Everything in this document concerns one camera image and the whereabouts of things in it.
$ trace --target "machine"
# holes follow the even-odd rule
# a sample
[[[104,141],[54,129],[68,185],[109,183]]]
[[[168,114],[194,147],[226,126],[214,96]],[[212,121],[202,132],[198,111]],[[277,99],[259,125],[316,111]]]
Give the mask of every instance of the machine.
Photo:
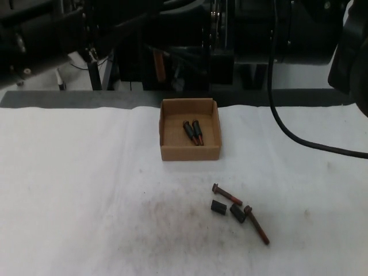
[[[368,116],[368,1],[355,0],[2,0],[0,86],[41,73],[78,52],[93,88],[98,61],[119,65],[120,78],[146,90],[209,91],[228,85],[234,69],[257,64],[281,129],[307,147],[368,158],[299,139],[274,108],[274,63],[327,64],[329,83],[351,94]]]

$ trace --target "black rubber piece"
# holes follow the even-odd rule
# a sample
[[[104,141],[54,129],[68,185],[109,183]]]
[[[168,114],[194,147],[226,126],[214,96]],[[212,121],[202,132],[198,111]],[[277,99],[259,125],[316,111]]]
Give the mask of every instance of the black rubber piece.
[[[202,130],[200,127],[200,122],[198,122],[198,120],[194,120],[193,123],[191,124],[193,126],[194,129],[194,134],[195,136],[198,138],[200,135],[202,134]]]
[[[212,201],[211,210],[215,211],[216,213],[223,214],[225,216],[227,208],[228,207],[225,204],[222,204],[216,200]]]
[[[194,135],[193,128],[191,128],[188,121],[183,122],[183,128],[185,129],[185,132],[188,135],[189,139],[192,140],[193,137],[195,137],[195,135]]]
[[[230,212],[240,223],[243,223],[246,220],[246,214],[244,214],[244,212],[240,210],[235,203],[230,207]]]

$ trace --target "white tablecloth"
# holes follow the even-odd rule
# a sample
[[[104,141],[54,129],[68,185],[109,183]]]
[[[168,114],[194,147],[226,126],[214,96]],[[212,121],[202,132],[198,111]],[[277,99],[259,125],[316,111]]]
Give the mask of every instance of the white tablecloth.
[[[368,151],[356,106],[280,108]],[[162,162],[159,110],[0,110],[0,275],[366,275],[368,161],[304,148],[268,108],[220,109],[216,162]],[[219,183],[249,221],[210,210]]]

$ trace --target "wire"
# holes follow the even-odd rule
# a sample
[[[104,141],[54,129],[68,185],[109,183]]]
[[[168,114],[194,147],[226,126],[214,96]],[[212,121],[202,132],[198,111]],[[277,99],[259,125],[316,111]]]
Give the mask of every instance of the wire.
[[[274,17],[275,17],[275,27],[273,31],[273,40],[271,45],[271,54],[270,54],[270,60],[269,60],[269,71],[267,76],[267,92],[269,95],[269,101],[270,101],[270,107],[272,111],[272,115],[275,118],[276,123],[281,128],[281,130],[286,134],[290,139],[295,141],[298,144],[301,144],[308,148],[314,148],[316,150],[320,151],[327,151],[332,152],[334,154],[340,154],[340,155],[346,155],[356,158],[362,158],[362,159],[368,159],[368,154],[364,152],[357,152],[357,151],[349,151],[347,149],[341,149],[341,148],[335,148],[335,147],[329,147],[327,145],[317,144],[313,143],[307,140],[304,140],[302,138],[299,138],[295,134],[293,134],[281,121],[280,116],[277,113],[274,98],[273,98],[273,88],[272,88],[272,82],[273,82],[273,67],[274,67],[274,59],[275,59],[275,53],[276,53],[276,46],[277,46],[277,34],[278,34],[278,11],[277,11],[277,0],[273,0],[273,6],[274,6]]]
[[[106,61],[108,61],[109,59],[105,59],[103,62],[101,62],[98,66],[102,66]],[[88,68],[82,68],[82,67],[78,67],[72,63],[69,63],[70,65],[72,65],[74,68],[77,68],[79,70],[83,70],[83,71],[88,71]]]
[[[195,64],[195,62],[199,62],[200,61],[200,56],[198,55],[193,55],[190,53],[186,53],[186,52],[181,52],[181,50],[178,51],[168,51],[166,49],[159,49],[150,45],[145,44],[144,45],[147,49],[149,49],[150,51],[156,50],[159,51],[161,53],[168,53],[170,54],[173,58],[176,58],[177,60],[179,60],[180,62],[182,62],[184,65],[190,67],[192,70],[194,70],[196,73],[200,74],[200,75],[206,75],[207,72],[201,68],[199,68],[200,64]]]
[[[70,65],[72,65],[74,68],[77,68],[77,69],[79,69],[79,70],[85,70],[85,71],[88,71],[88,68],[80,68],[80,67],[78,67],[78,66],[75,66],[74,64],[71,64],[71,63],[69,63]]]

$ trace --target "cardboard box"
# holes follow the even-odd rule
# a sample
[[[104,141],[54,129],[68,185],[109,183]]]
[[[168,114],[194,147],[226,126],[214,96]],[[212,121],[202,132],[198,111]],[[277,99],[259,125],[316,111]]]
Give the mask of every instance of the cardboard box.
[[[183,122],[197,119],[204,146],[189,140]],[[222,146],[217,103],[212,99],[165,99],[159,123],[161,157],[164,161],[218,160]]]

